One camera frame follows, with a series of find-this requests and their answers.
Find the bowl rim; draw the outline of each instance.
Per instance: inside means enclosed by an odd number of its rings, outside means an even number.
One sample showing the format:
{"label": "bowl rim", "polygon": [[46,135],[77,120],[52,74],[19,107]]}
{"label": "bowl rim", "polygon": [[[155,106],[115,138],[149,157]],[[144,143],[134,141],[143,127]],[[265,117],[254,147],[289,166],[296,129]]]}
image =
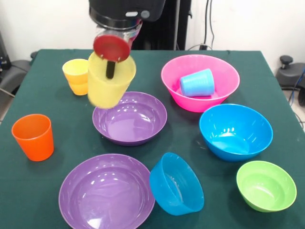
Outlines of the bowl rim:
{"label": "bowl rim", "polygon": [[[292,181],[292,183],[293,183],[293,188],[294,188],[294,191],[295,191],[295,195],[294,195],[294,198],[293,198],[293,200],[291,201],[291,203],[288,204],[287,206],[283,207],[283,208],[270,209],[270,208],[262,208],[262,207],[258,206],[257,204],[254,204],[254,203],[253,203],[252,201],[250,201],[248,198],[246,198],[245,195],[244,195],[243,192],[242,192],[242,189],[241,189],[241,186],[240,186],[240,184],[239,184],[240,182],[239,182],[239,179],[238,179],[238,178],[239,178],[239,176],[240,176],[240,174],[241,174],[241,170],[242,170],[244,167],[248,166],[249,164],[269,164],[269,165],[273,166],[274,168],[283,171],[284,174],[285,174],[285,175]],[[243,165],[238,169],[238,171],[237,171],[237,174],[236,174],[236,183],[237,183],[237,187],[238,187],[239,192],[241,193],[241,195],[242,195],[247,201],[249,201],[252,205],[256,206],[257,208],[260,208],[260,209],[263,209],[263,210],[266,210],[266,211],[273,211],[273,212],[275,212],[275,211],[282,211],[282,210],[284,210],[284,209],[287,209],[287,208],[289,208],[290,206],[293,205],[293,203],[294,203],[295,200],[296,200],[296,196],[297,196],[297,188],[296,188],[296,185],[295,185],[295,181],[294,181],[293,178],[289,175],[289,173],[287,173],[287,172],[286,172],[283,168],[281,168],[280,166],[278,166],[278,165],[276,165],[276,164],[274,164],[274,163],[268,162],[268,161],[256,160],[256,161],[250,161],[250,162],[247,162],[247,163],[243,164]]]}
{"label": "bowl rim", "polygon": [[[236,75],[237,75],[237,78],[238,78],[238,84],[236,85],[236,87],[235,87],[231,92],[227,93],[226,95],[223,95],[223,96],[217,97],[217,98],[210,98],[210,99],[196,99],[196,98],[187,97],[187,96],[184,96],[184,95],[182,95],[182,94],[179,94],[179,93],[175,92],[173,89],[171,89],[171,88],[164,82],[164,77],[163,77],[164,74],[163,74],[163,72],[164,72],[165,67],[166,67],[167,65],[169,65],[171,62],[175,61],[176,59],[183,58],[183,57],[185,57],[185,56],[202,56],[202,57],[205,57],[205,58],[217,59],[217,60],[219,60],[219,61],[221,61],[221,62],[225,62],[226,64],[228,64],[229,66],[231,66],[231,67],[233,68],[233,70],[235,71],[235,73],[236,73]],[[233,94],[233,93],[237,90],[237,88],[239,87],[239,84],[240,84],[240,76],[239,76],[239,73],[238,73],[238,71],[237,71],[231,64],[229,64],[227,61],[224,61],[224,60],[222,60],[222,59],[220,59],[220,58],[213,57],[213,56],[209,56],[209,55],[203,55],[203,54],[188,54],[188,55],[178,56],[178,57],[176,57],[176,58],[171,59],[169,62],[167,62],[167,63],[163,66],[162,71],[161,71],[161,79],[162,79],[162,82],[163,82],[163,84],[165,85],[165,87],[166,87],[170,92],[172,92],[172,93],[174,93],[174,94],[176,94],[177,96],[180,96],[180,97],[182,97],[182,98],[187,98],[187,99],[194,100],[194,101],[215,101],[215,100],[220,100],[220,99],[227,98],[229,95]]]}
{"label": "bowl rim", "polygon": [[[206,134],[204,133],[203,127],[202,127],[201,123],[203,122],[204,115],[205,115],[207,112],[209,112],[210,110],[214,109],[215,107],[219,107],[219,106],[235,106],[235,107],[242,107],[242,108],[244,108],[244,109],[247,109],[247,110],[250,110],[250,111],[252,111],[252,112],[255,112],[256,114],[258,114],[259,116],[261,116],[261,117],[265,120],[265,122],[267,123],[269,129],[271,130],[271,136],[270,136],[270,139],[269,139],[268,143],[267,143],[264,147],[262,147],[261,149],[256,150],[256,151],[254,151],[254,152],[252,152],[252,153],[249,153],[249,154],[241,154],[241,153],[236,153],[236,152],[230,152],[230,151],[223,150],[223,149],[221,149],[221,148],[215,146],[215,145],[211,142],[211,140],[206,136]],[[274,135],[274,134],[273,134],[272,126],[271,126],[271,124],[269,123],[268,119],[266,119],[266,118],[265,118],[261,113],[259,113],[258,111],[254,110],[254,109],[252,109],[252,108],[250,108],[250,107],[248,107],[248,106],[244,106],[244,105],[240,105],[240,104],[219,104],[219,105],[215,105],[215,106],[210,107],[209,109],[207,109],[207,110],[201,115],[200,120],[199,120],[199,129],[200,129],[200,132],[201,132],[201,134],[203,135],[203,137],[204,137],[204,139],[205,139],[206,141],[208,141],[210,144],[212,144],[212,145],[213,145],[214,147],[216,147],[217,149],[222,150],[223,152],[226,152],[226,153],[229,153],[229,154],[232,154],[232,155],[255,155],[255,154],[258,154],[258,153],[264,151],[265,149],[267,149],[267,148],[270,146],[270,144],[271,144],[271,142],[272,142],[272,140],[273,140],[273,135]]]}
{"label": "bowl rim", "polygon": [[96,126],[96,124],[95,124],[95,122],[94,122],[94,118],[93,118],[93,117],[94,117],[94,114],[95,114],[95,112],[96,112],[97,110],[99,110],[99,109],[101,109],[101,110],[110,110],[111,108],[110,108],[110,109],[102,109],[102,108],[95,107],[95,109],[94,109],[93,112],[92,112],[92,123],[93,123],[95,129],[96,129],[101,135],[103,135],[104,137],[106,137],[106,138],[108,138],[108,139],[110,139],[110,140],[112,140],[112,141],[116,141],[116,142],[121,142],[121,143],[135,143],[135,144],[136,144],[136,143],[138,143],[138,142],[143,142],[143,141],[146,141],[146,140],[149,140],[149,139],[155,137],[155,136],[165,127],[166,122],[167,122],[168,114],[167,114],[167,110],[166,110],[166,107],[164,106],[164,104],[163,104],[159,99],[157,99],[156,97],[152,96],[151,94],[144,93],[144,92],[135,92],[135,91],[131,91],[131,92],[125,92],[124,95],[125,95],[125,94],[131,94],[131,93],[144,94],[144,95],[146,95],[146,96],[148,96],[148,97],[151,97],[151,98],[154,98],[155,100],[157,100],[158,103],[161,105],[162,109],[165,111],[164,123],[162,123],[162,124],[160,125],[160,129],[158,129],[158,131],[156,131],[155,134],[153,134],[153,135],[151,135],[151,136],[149,136],[149,137],[147,137],[147,138],[145,138],[145,139],[141,139],[141,140],[138,140],[138,141],[121,141],[121,140],[117,140],[117,139],[114,139],[114,138],[110,137],[106,132],[105,132],[105,133],[104,133],[104,132],[101,132],[101,131],[97,128],[97,126]]}
{"label": "bowl rim", "polygon": [[[164,161],[164,159],[165,159],[166,157],[168,157],[168,156],[175,156],[175,157],[181,159],[181,160],[183,161],[183,163],[185,163],[185,164],[190,168],[190,170],[191,170],[193,176],[194,176],[195,179],[196,179],[196,182],[199,184],[199,186],[200,186],[200,188],[201,188],[201,192],[202,192],[202,196],[203,196],[203,204],[202,204],[202,207],[200,207],[200,208],[190,208],[189,206],[185,205],[184,202],[180,201],[180,202],[181,202],[181,205],[183,205],[183,206],[184,206],[187,210],[189,210],[190,212],[197,212],[197,211],[200,211],[200,210],[204,207],[204,192],[203,192],[203,188],[202,188],[202,185],[201,185],[201,183],[200,183],[200,181],[199,181],[197,175],[196,175],[195,172],[193,171],[193,169],[189,166],[189,164],[188,164],[182,157],[180,157],[179,155],[177,155],[177,154],[175,154],[175,153],[171,153],[171,152],[168,152],[168,153],[163,154],[163,156],[162,156],[161,159],[160,159],[161,168],[162,168],[161,171],[162,171],[163,179],[166,181],[166,177],[165,177],[165,173],[164,173],[164,169],[163,169],[163,161]],[[168,187],[168,189],[170,190],[171,194],[172,194],[175,198],[177,198],[176,195],[174,194],[173,190],[172,190],[171,187],[169,186],[169,184],[168,184],[167,181],[166,181],[166,184],[167,184],[167,187]]]}
{"label": "bowl rim", "polygon": [[[68,174],[67,176],[65,177],[65,179],[63,180],[62,184],[61,184],[61,188],[59,189],[59,193],[58,193],[58,206],[59,206],[59,210],[61,212],[61,216],[63,217],[63,219],[65,220],[65,222],[72,228],[72,229],[76,229],[74,228],[72,225],[71,225],[71,222],[69,220],[66,219],[66,217],[64,216],[63,214],[63,210],[61,209],[61,192],[62,192],[62,188],[63,188],[63,184],[66,182],[66,180],[68,179],[69,175],[74,171],[76,170],[78,167],[82,166],[83,164],[85,164],[86,162],[90,161],[90,160],[93,160],[95,158],[98,158],[98,157],[103,157],[103,156],[109,156],[109,155],[112,155],[112,156],[124,156],[124,157],[128,157],[128,158],[132,158],[133,160],[139,162],[141,165],[143,165],[145,167],[145,169],[148,171],[149,175],[150,175],[150,171],[149,169],[146,167],[146,165],[144,165],[141,161],[137,160],[136,158],[132,157],[132,156],[129,156],[129,155],[125,155],[125,154],[102,154],[102,155],[97,155],[97,156],[94,156],[94,157],[90,157],[88,158],[87,160],[84,160],[83,162],[79,163],[76,167],[74,167]],[[149,209],[149,214],[148,216],[143,220],[143,222],[141,222],[141,224],[139,224],[139,226],[141,226],[146,220],[147,218],[150,216],[153,208],[154,208],[154,205],[156,203],[156,200],[154,199],[153,201],[153,204],[152,204],[152,207],[151,209]]]}

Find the orange cup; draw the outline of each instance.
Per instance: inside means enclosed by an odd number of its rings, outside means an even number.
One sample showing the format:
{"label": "orange cup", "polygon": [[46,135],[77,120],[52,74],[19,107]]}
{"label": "orange cup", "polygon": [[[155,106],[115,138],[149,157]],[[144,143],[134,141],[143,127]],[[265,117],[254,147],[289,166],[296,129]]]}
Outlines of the orange cup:
{"label": "orange cup", "polygon": [[51,120],[42,114],[20,118],[11,129],[17,143],[32,161],[48,159],[54,151]]}

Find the table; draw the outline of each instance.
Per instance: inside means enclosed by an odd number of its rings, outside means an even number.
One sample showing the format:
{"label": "table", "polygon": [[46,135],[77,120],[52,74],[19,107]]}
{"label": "table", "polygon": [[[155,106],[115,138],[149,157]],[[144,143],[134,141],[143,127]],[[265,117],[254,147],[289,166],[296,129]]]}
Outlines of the table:
{"label": "table", "polygon": [[[150,142],[117,146],[95,130],[93,107],[86,96],[75,96],[63,76],[63,63],[88,58],[91,50],[42,50],[38,53],[14,102],[0,126],[0,219],[4,229],[68,229],[58,207],[58,193],[67,174],[82,161],[105,153],[137,158],[150,170],[165,152],[182,156],[197,174],[205,195],[201,212],[180,217],[158,204],[140,229],[305,229],[305,135],[260,52],[133,51],[137,75],[129,91],[149,93],[167,108],[164,129]],[[216,158],[201,137],[201,114],[181,109],[162,85],[160,72],[170,59],[201,53],[221,58],[240,74],[240,86],[225,103],[249,106],[271,123],[274,139],[254,160],[285,169],[295,180],[298,196],[287,210],[259,213],[247,206],[236,186],[236,172],[244,163]],[[32,113],[52,121],[55,151],[43,162],[31,162],[11,135],[13,123]]]}

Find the white wall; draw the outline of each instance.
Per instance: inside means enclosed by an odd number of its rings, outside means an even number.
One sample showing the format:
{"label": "white wall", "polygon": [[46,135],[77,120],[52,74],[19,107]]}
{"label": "white wall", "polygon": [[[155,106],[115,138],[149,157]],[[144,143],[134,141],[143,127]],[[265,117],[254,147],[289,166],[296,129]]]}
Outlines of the white wall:
{"label": "white wall", "polygon": [[[205,4],[192,0],[187,48],[204,40]],[[261,50],[273,72],[283,54],[305,62],[305,0],[213,0],[212,23],[216,50]]]}
{"label": "white wall", "polygon": [[[41,48],[92,48],[88,0],[0,0],[12,60]],[[193,0],[187,48],[203,42],[205,0]],[[282,54],[305,62],[305,0],[213,0],[214,49],[262,50],[273,71]]]}
{"label": "white wall", "polygon": [[0,30],[12,60],[42,48],[91,49],[88,0],[0,0]]}

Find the floor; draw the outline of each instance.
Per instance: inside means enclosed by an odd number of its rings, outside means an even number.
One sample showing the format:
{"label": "floor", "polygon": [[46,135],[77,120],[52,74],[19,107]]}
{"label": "floor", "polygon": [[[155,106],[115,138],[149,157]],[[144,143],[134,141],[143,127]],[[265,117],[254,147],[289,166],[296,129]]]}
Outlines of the floor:
{"label": "floor", "polygon": [[[285,94],[287,100],[291,94],[291,91],[283,91],[283,93]],[[292,104],[291,108],[292,110],[300,117],[301,121],[304,122],[303,126],[304,126],[304,131],[305,131],[305,107],[301,107],[297,101],[297,97],[298,97],[298,92],[295,92],[295,99],[294,99],[294,103]],[[13,98],[11,98],[6,105],[4,105],[4,108],[2,110],[0,110],[0,124],[2,122],[2,120],[4,119],[7,111],[10,108],[10,105],[13,102]]]}

